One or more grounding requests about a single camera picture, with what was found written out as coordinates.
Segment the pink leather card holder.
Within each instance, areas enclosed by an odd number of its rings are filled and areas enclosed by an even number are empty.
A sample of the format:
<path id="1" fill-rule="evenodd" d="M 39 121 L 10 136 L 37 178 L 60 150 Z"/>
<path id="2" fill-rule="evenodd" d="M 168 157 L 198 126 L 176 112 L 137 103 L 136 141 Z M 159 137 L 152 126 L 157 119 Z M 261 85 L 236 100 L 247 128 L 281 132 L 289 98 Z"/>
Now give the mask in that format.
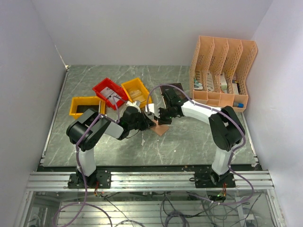
<path id="1" fill-rule="evenodd" d="M 159 125 L 156 120 L 153 120 L 156 124 L 155 126 L 151 127 L 150 129 L 155 132 L 158 136 L 162 136 L 165 132 L 169 130 L 169 126 L 167 125 Z"/>

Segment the yellow bin with cards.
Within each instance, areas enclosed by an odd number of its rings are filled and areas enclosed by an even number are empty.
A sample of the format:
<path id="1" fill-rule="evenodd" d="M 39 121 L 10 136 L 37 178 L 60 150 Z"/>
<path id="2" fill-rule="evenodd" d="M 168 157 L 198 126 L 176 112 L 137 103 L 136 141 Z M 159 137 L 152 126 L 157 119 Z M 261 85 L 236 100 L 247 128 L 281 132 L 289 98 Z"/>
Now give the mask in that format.
<path id="1" fill-rule="evenodd" d="M 121 84 L 130 102 L 140 102 L 140 108 L 144 108 L 147 104 L 149 91 L 139 78 L 135 78 Z"/>

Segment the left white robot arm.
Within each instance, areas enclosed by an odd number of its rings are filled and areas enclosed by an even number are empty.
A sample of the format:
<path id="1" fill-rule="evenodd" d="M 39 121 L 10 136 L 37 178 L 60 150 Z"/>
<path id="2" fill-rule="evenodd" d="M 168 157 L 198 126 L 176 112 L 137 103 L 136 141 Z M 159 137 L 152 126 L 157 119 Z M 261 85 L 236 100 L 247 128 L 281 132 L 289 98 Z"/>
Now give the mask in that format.
<path id="1" fill-rule="evenodd" d="M 131 130 L 144 131 L 155 126 L 147 115 L 136 107 L 129 106 L 116 122 L 96 110 L 86 110 L 66 130 L 70 142 L 76 146 L 76 173 L 69 177 L 68 188 L 102 188 L 111 186 L 111 173 L 99 170 L 94 160 L 94 147 L 105 134 L 124 140 Z"/>

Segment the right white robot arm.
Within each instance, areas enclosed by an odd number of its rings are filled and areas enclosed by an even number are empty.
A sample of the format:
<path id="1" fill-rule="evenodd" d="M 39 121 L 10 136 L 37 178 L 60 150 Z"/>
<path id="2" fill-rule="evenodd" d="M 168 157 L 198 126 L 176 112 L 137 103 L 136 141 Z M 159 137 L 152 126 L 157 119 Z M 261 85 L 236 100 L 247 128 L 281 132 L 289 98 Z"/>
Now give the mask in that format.
<path id="1" fill-rule="evenodd" d="M 162 92 L 165 108 L 154 113 L 159 125 L 171 124 L 176 117 L 191 117 L 210 126 L 216 145 L 215 158 L 209 174 L 209 183 L 219 187 L 230 172 L 233 153 L 238 144 L 245 141 L 245 130 L 231 106 L 215 108 L 198 103 L 192 99 L 181 99 L 174 89 L 166 88 Z"/>

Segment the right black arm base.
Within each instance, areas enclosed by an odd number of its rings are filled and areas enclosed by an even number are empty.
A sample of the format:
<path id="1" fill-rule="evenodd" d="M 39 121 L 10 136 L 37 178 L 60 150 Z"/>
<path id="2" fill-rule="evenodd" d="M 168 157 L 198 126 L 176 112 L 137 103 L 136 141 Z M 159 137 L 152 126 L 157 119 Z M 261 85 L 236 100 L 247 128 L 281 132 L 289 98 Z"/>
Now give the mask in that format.
<path id="1" fill-rule="evenodd" d="M 213 171 L 195 172 L 189 181 L 194 182 L 196 188 L 234 188 L 236 186 L 234 175 L 230 172 L 223 175 L 218 175 Z"/>

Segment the red bin with cards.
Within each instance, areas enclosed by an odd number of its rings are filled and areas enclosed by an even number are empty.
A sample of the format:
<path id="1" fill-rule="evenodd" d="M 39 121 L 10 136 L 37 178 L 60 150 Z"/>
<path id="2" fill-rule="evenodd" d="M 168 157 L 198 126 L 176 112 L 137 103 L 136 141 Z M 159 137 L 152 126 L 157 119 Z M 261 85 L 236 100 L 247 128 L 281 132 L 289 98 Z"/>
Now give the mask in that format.
<path id="1" fill-rule="evenodd" d="M 107 107 L 113 110 L 117 110 L 117 108 L 128 101 L 128 97 L 122 87 L 109 78 L 103 79 L 92 90 L 97 97 L 105 101 Z"/>

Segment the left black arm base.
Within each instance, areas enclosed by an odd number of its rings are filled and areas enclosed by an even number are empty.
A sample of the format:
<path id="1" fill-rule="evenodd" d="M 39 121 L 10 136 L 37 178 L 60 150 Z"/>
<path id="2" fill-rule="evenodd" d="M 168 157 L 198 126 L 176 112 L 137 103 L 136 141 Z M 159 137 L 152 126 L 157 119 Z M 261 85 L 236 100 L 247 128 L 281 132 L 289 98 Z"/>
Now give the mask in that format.
<path id="1" fill-rule="evenodd" d="M 109 189 L 111 186 L 111 173 L 105 169 L 96 169 L 92 175 L 85 176 L 87 188 Z M 70 174 L 68 181 L 69 189 L 84 189 L 84 178 L 79 170 Z"/>

